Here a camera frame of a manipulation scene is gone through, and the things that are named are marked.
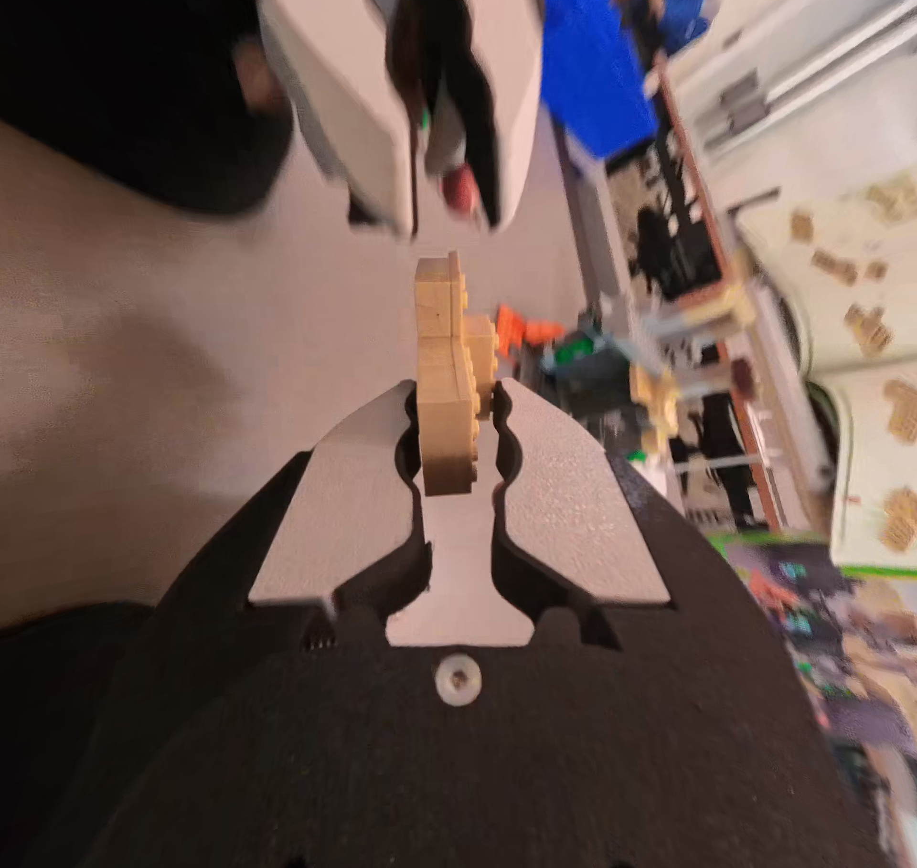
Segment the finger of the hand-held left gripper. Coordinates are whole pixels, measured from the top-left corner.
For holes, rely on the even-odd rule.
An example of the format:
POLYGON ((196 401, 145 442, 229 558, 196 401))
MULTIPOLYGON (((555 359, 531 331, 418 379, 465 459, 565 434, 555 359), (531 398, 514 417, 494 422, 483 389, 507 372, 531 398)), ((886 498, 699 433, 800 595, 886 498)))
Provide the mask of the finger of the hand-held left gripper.
POLYGON ((266 47, 316 163, 397 235, 417 231, 412 130, 372 0, 259 0, 266 47))
POLYGON ((435 0, 442 78, 487 225, 510 224, 533 149, 542 77, 539 0, 435 0))

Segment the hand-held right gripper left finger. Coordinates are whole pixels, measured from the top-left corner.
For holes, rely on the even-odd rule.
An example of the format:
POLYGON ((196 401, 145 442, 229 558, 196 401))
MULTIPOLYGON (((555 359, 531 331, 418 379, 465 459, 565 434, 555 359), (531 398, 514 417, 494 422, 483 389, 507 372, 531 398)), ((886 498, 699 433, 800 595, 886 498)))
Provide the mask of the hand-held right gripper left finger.
POLYGON ((432 572, 413 381, 352 412, 316 445, 248 593, 254 606, 406 607, 432 572))

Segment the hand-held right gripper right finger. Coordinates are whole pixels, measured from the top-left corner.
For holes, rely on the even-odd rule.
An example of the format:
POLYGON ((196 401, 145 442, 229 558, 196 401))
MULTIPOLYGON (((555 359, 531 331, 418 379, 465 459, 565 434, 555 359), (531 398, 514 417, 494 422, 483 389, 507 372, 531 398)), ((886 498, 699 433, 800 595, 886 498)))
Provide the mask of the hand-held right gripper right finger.
POLYGON ((670 592, 601 444, 514 379, 495 389, 492 416, 495 534, 509 550, 588 604, 666 606, 670 592))

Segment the tan brick plate assembly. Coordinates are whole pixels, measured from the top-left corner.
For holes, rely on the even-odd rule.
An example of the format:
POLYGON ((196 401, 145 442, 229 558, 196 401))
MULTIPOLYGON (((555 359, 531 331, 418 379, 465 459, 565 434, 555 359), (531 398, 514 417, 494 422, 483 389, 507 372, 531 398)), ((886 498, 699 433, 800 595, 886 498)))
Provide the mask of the tan brick plate assembly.
POLYGON ((468 312, 457 251, 418 261, 414 295, 424 492, 430 498, 468 495, 478 476, 480 422, 490 417, 496 383, 496 325, 468 312))

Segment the instruction booklet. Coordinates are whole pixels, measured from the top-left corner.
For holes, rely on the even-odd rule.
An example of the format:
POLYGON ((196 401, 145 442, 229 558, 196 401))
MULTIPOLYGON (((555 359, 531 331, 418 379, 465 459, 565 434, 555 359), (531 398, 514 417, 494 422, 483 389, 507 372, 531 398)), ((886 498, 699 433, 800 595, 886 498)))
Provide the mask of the instruction booklet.
POLYGON ((832 562, 915 574, 915 167, 751 209, 738 227, 833 411, 832 562))

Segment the blue plastic bin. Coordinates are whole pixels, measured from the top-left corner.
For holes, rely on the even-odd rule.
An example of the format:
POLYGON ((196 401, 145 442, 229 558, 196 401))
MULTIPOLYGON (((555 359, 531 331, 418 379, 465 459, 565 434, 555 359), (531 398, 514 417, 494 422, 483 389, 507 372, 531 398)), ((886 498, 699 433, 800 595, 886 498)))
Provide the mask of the blue plastic bin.
POLYGON ((544 0, 541 100, 594 159, 656 135, 645 74, 611 0, 544 0))

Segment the grey brick castle model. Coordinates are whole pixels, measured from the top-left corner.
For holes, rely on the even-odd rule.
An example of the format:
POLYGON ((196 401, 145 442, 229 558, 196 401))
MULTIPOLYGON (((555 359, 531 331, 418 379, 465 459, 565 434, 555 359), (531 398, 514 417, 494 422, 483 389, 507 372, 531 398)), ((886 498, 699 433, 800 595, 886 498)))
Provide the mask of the grey brick castle model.
POLYGON ((570 416, 606 452, 638 461, 669 456, 678 432, 671 380, 637 365, 602 331, 595 312, 567 330, 501 303, 495 326, 498 355, 512 377, 570 416))

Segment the green toy set box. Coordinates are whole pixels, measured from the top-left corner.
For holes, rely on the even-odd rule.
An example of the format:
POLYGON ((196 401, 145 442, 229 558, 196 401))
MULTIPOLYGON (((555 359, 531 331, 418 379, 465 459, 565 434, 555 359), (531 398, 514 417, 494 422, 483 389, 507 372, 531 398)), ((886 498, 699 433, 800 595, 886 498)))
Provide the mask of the green toy set box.
POLYGON ((824 544, 764 531, 707 539, 780 636, 880 848, 914 867, 915 572, 842 569, 824 544))

